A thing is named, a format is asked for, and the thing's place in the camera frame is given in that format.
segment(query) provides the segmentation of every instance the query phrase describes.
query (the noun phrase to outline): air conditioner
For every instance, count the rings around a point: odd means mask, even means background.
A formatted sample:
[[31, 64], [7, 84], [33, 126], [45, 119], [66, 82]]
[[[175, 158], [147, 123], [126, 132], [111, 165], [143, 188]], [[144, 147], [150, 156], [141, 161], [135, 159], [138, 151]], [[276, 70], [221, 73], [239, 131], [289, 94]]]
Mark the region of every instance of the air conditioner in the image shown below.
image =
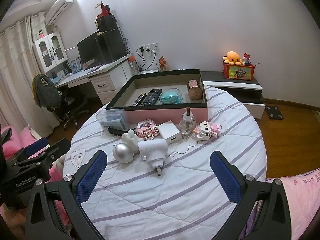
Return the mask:
[[73, 0], [57, 0], [45, 17], [45, 22], [51, 25], [73, 3]]

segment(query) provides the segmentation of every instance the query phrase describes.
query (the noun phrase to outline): orange octopus plush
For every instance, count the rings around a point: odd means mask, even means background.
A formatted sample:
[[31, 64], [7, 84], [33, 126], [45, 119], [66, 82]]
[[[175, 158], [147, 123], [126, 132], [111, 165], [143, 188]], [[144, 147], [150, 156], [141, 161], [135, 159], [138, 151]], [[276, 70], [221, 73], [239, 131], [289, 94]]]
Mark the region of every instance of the orange octopus plush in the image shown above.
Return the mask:
[[234, 51], [229, 51], [227, 53], [226, 57], [222, 58], [224, 60], [224, 63], [226, 64], [230, 64], [230, 65], [244, 65], [244, 62], [242, 61], [242, 59], [240, 58], [239, 54], [234, 52]]

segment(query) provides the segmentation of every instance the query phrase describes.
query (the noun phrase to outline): round table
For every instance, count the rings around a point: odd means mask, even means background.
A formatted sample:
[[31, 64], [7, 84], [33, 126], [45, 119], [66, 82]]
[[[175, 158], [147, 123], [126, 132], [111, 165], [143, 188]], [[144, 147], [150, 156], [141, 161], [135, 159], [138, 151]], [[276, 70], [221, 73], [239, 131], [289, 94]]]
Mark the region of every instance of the round table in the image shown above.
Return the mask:
[[162, 176], [140, 155], [132, 163], [118, 163], [112, 147], [121, 139], [102, 130], [98, 112], [75, 134], [64, 176], [74, 174], [97, 150], [108, 157], [89, 200], [82, 203], [105, 239], [212, 239], [235, 207], [210, 168], [213, 151], [219, 150], [243, 174], [265, 180], [267, 156], [256, 121], [227, 92], [214, 87], [205, 90], [209, 121], [222, 126], [220, 136], [189, 147], [185, 154], [169, 156]]

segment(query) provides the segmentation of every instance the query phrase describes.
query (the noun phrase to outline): brown cylinder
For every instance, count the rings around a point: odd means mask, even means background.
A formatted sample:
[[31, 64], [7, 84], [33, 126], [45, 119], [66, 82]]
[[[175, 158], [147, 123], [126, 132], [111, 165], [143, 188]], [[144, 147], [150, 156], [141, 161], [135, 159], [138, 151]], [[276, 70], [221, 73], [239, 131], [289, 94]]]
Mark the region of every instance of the brown cylinder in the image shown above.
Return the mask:
[[202, 88], [199, 86], [197, 80], [190, 80], [187, 84], [188, 87], [188, 96], [191, 100], [198, 100], [202, 97], [203, 91]]

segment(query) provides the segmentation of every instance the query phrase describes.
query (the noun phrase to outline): orange storage box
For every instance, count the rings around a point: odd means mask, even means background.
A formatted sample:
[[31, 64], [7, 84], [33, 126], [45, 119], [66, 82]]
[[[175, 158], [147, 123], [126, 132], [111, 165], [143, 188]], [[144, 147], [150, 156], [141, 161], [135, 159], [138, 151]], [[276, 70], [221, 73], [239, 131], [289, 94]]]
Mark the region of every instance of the orange storage box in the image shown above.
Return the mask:
[[230, 65], [223, 63], [223, 73], [225, 78], [242, 79], [253, 81], [254, 65]]

